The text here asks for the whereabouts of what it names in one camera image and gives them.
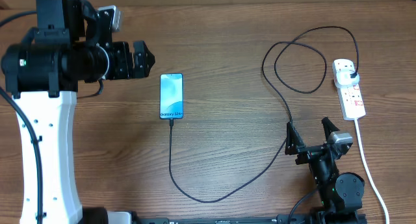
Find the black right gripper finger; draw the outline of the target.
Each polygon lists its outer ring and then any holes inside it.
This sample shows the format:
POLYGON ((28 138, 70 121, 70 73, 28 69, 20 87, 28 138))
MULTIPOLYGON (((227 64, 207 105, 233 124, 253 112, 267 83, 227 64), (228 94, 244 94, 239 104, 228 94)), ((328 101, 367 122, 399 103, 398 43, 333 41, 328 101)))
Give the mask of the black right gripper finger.
POLYGON ((293 123, 289 121, 287 123, 287 137, 286 137, 286 146, 285 154, 286 155, 296 155, 301 152, 306 147, 303 142, 302 137, 299 135, 298 131, 294 127, 293 123))
POLYGON ((325 134, 325 138, 326 140, 329 139, 330 134, 332 132, 337 132, 339 131, 339 129, 329 120, 328 117, 325 117, 321 120, 322 126, 324 128, 324 134, 325 134))

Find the blue Galaxy S24+ smartphone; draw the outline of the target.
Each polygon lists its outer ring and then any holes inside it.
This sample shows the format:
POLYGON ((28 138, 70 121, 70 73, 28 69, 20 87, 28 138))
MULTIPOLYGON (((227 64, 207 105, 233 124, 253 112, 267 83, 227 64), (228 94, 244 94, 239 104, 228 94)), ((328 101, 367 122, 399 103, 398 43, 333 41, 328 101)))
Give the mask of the blue Galaxy S24+ smartphone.
POLYGON ((182 119, 183 116, 183 74, 162 74, 160 76, 159 117, 161 119, 182 119))

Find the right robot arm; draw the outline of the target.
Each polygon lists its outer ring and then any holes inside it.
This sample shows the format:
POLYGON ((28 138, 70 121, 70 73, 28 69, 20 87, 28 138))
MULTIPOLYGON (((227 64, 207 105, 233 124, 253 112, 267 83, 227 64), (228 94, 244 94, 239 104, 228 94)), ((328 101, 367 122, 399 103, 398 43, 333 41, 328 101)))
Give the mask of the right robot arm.
POLYGON ((365 181, 356 173, 340 173, 336 160, 346 155, 353 144, 349 132, 340 131, 327 117, 322 119, 325 142, 307 146, 292 122, 287 123, 286 155, 295 155, 296 164, 307 164, 316 188, 303 196, 289 214, 277 216, 278 223, 366 223, 362 208, 365 181), (322 205, 308 214, 294 212, 306 199, 318 193, 322 205))

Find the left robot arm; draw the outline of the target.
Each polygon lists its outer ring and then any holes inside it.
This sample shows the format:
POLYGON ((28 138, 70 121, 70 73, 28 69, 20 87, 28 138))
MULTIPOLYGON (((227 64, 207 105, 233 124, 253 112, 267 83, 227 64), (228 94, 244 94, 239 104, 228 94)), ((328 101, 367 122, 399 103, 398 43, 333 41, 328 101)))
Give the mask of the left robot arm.
POLYGON ((75 183, 78 84, 142 79, 155 57, 143 41, 114 42, 122 13, 87 0, 36 0, 35 27, 1 59, 1 95, 16 111, 23 157, 22 223, 108 223, 82 206, 75 183))

